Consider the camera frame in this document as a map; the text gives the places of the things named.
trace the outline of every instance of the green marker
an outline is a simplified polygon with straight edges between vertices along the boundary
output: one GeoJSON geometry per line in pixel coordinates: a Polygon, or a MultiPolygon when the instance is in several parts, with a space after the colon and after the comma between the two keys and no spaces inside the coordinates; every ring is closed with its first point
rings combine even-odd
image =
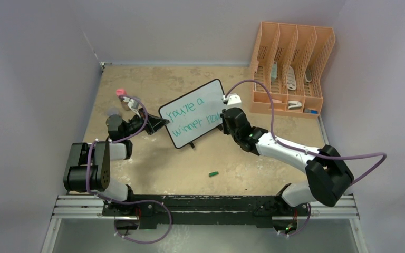
{"type": "Polygon", "coordinates": [[[218,175],[218,171],[214,171],[214,172],[209,173],[209,177],[213,177],[215,175],[218,175]]]}

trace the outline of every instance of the metal frame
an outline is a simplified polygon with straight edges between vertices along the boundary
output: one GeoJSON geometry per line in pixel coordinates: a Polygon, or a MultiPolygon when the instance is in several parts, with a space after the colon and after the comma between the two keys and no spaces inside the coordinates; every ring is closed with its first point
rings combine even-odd
{"type": "MultiPolygon", "coordinates": [[[[325,144],[329,144],[321,116],[318,118],[319,129],[325,144]]],[[[335,207],[326,207],[319,202],[311,203],[310,219],[348,219],[352,228],[356,248],[359,253],[368,253],[354,196],[343,196],[335,207]]],[[[42,253],[51,253],[55,246],[58,230],[63,219],[115,219],[112,216],[103,216],[103,201],[95,196],[63,195],[58,196],[53,209],[51,222],[47,231],[42,253]]],[[[272,220],[288,220],[293,217],[274,216],[272,220]]],[[[135,216],[117,217],[118,220],[136,220],[135,216]]]]}

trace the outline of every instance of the pink eraser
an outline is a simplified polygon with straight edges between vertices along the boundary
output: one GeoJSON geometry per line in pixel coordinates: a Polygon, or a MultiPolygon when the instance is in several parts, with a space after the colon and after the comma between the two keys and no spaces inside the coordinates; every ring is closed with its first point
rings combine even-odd
{"type": "Polygon", "coordinates": [[[117,90],[115,91],[115,94],[116,94],[117,96],[121,96],[121,95],[126,95],[127,92],[125,91],[125,89],[117,89],[117,90]]]}

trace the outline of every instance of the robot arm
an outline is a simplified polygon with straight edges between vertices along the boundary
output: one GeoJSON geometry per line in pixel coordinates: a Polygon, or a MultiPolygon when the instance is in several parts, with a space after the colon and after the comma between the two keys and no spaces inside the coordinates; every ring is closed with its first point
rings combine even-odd
{"type": "MultiPolygon", "coordinates": [[[[134,117],[127,122],[123,118],[114,114],[107,118],[108,138],[118,141],[126,138],[139,129],[145,121],[143,108],[138,109],[133,101],[128,106],[135,113],[134,117]]],[[[152,135],[163,128],[169,121],[158,116],[149,114],[145,130],[152,135]]],[[[86,164],[89,152],[92,152],[93,164],[90,166],[90,189],[99,195],[109,199],[125,201],[132,195],[129,186],[111,177],[110,161],[126,160],[131,157],[133,144],[130,140],[120,143],[110,143],[108,141],[97,142],[91,150],[87,143],[74,143],[69,152],[66,170],[64,171],[63,183],[68,191],[86,192],[86,164]]]]}
{"type": "MultiPolygon", "coordinates": [[[[332,207],[353,182],[353,174],[343,161],[321,159],[307,152],[295,151],[275,143],[267,130],[251,126],[246,114],[239,108],[241,100],[238,95],[232,94],[223,100],[227,103],[227,109],[221,114],[223,131],[230,134],[244,151],[277,159],[306,173],[307,181],[287,184],[277,195],[287,205],[295,207],[301,203],[319,201],[332,207]]],[[[306,151],[340,156],[335,148],[329,145],[319,149],[278,139],[306,151]]]]}

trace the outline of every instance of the black base bar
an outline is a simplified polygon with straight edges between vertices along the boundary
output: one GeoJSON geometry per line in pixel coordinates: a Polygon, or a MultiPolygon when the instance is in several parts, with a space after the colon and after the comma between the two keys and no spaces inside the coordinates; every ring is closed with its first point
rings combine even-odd
{"type": "MultiPolygon", "coordinates": [[[[139,200],[163,202],[171,212],[173,224],[255,225],[283,230],[293,220],[272,221],[272,216],[293,217],[295,209],[298,216],[307,215],[306,206],[289,208],[281,205],[276,196],[132,195],[130,198],[139,200]]],[[[169,223],[165,209],[155,203],[120,205],[105,201],[102,215],[140,216],[139,229],[156,229],[157,224],[169,223]]]]}

